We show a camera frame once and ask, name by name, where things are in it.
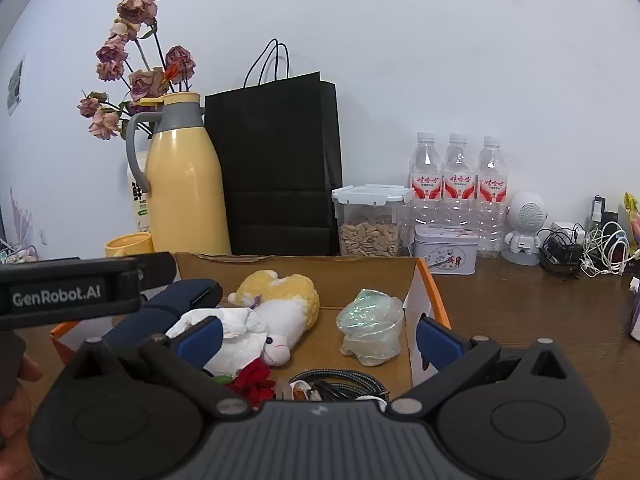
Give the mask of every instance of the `white bottle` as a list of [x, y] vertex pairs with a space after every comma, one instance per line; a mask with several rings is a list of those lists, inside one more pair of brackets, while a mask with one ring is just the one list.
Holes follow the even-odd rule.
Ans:
[[472, 227], [472, 209], [476, 193], [476, 172], [465, 154], [466, 135], [450, 134], [444, 162], [442, 219], [451, 227]]
[[478, 162], [476, 193], [476, 231], [480, 237], [478, 255], [495, 258], [500, 254], [506, 214], [507, 178], [509, 170], [500, 152], [498, 137], [485, 137]]
[[436, 224], [442, 198], [442, 160], [436, 151], [434, 134], [418, 132], [417, 137], [408, 179], [408, 187], [415, 191], [414, 218], [420, 224]]

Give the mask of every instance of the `bottle label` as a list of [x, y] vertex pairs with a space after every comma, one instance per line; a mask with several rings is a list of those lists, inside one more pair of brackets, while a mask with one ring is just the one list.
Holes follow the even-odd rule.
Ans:
[[476, 193], [476, 176], [471, 173], [450, 173], [444, 176], [444, 197], [472, 200]]
[[417, 174], [412, 179], [415, 195], [424, 200], [438, 200], [442, 195], [442, 177]]
[[506, 178], [478, 178], [478, 200], [481, 202], [504, 202], [506, 196]]

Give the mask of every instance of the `flower bouquet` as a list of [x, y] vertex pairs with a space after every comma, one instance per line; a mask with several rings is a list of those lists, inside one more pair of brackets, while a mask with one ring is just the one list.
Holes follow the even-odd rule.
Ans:
[[[138, 112], [153, 111], [153, 107], [145, 107], [136, 102], [143, 97], [160, 97], [171, 91], [189, 90], [189, 79], [193, 76], [196, 63], [191, 53], [180, 45], [171, 47], [162, 54], [158, 40], [157, 0], [122, 0], [116, 10], [118, 17], [114, 20], [110, 36], [95, 55], [98, 58], [96, 72], [102, 81], [120, 79], [127, 86], [124, 99], [119, 104], [112, 104], [105, 92], [91, 92], [80, 99], [78, 109], [83, 117], [91, 118], [89, 126], [91, 134], [99, 139], [110, 140], [118, 133], [122, 138], [127, 131], [129, 118]], [[140, 28], [146, 25], [148, 30], [139, 36]], [[162, 66], [151, 68], [142, 50], [142, 40], [154, 38]], [[142, 58], [145, 70], [133, 70], [125, 47], [135, 44]], [[153, 133], [152, 125], [140, 123], [139, 127]]]

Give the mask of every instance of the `nuts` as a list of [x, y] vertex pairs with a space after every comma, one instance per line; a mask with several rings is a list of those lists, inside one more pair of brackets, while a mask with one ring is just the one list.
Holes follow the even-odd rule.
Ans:
[[340, 253], [355, 256], [396, 256], [399, 228], [392, 223], [360, 222], [340, 226]]

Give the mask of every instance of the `plush toy snout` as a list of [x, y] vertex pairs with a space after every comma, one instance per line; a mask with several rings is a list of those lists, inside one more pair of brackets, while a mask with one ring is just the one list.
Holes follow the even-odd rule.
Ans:
[[262, 360], [268, 366], [281, 366], [291, 357], [287, 338], [283, 335], [270, 335], [262, 351]]

